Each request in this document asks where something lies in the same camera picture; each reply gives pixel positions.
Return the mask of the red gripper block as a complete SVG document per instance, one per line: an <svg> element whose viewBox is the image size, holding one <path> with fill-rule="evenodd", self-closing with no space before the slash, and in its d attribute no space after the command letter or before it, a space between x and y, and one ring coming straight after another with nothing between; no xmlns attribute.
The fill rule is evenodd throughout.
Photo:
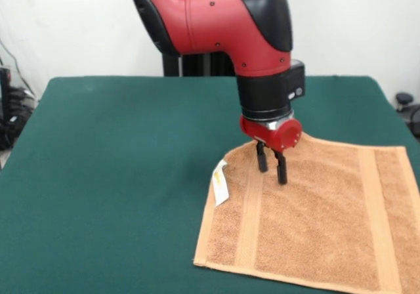
<svg viewBox="0 0 420 294"><path fill-rule="evenodd" d="M282 152L297 145L301 138L301 123L293 117L278 121L251 121L240 117L241 130L252 139L258 140L256 145L259 171L268 171L265 146L274 151L278 161L277 176L280 185L287 184L287 163Z"/></svg>

